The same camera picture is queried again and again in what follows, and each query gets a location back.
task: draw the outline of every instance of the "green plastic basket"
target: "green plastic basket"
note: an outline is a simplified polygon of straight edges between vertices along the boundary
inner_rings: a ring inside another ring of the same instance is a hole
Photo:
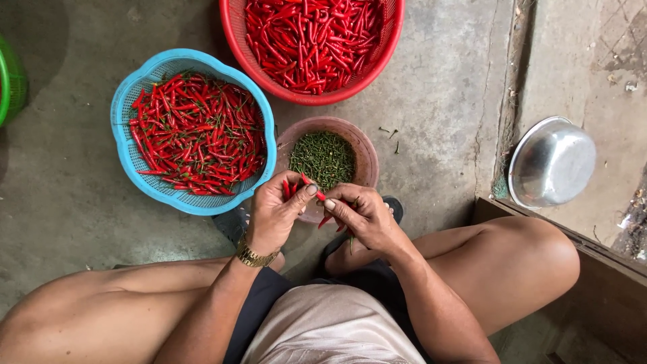
[[[27,77],[18,56],[0,35],[0,127],[25,106]]]

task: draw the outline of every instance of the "black shorts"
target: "black shorts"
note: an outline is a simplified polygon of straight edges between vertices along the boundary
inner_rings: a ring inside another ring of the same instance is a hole
[[[413,331],[406,308],[404,292],[398,277],[383,260],[378,259],[342,277],[314,279],[308,284],[345,284],[359,288],[373,296],[393,316],[427,363],[433,363]],[[296,287],[289,280],[264,267],[250,288],[247,299],[238,315],[232,339],[225,354],[225,364],[238,364],[252,342],[270,309],[285,292]]]

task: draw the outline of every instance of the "leg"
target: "leg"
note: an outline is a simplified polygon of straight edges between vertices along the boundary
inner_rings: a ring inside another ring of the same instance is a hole
[[[462,298],[490,335],[570,289],[579,257],[556,227],[534,218],[508,217],[422,236],[413,244]],[[377,252],[344,244],[326,262],[331,274],[356,269]]]
[[[0,322],[0,359],[150,363],[228,261],[154,263],[79,272],[49,282]],[[271,268],[279,271],[284,263],[280,255]]]

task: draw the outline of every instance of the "stainless steel bowl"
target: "stainless steel bowl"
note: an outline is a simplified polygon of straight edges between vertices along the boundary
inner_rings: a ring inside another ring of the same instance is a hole
[[[527,209],[561,205],[586,187],[595,167],[595,144],[565,117],[551,117],[523,136],[510,161],[513,200]]]

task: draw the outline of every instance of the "forearm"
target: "forearm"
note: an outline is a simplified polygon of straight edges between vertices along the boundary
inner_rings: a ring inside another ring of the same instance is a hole
[[[499,363],[478,321],[460,297],[443,282],[406,237],[402,249],[389,254],[400,280],[416,336],[439,362]]]
[[[175,327],[154,364],[221,363],[260,269],[248,267],[233,257]]]

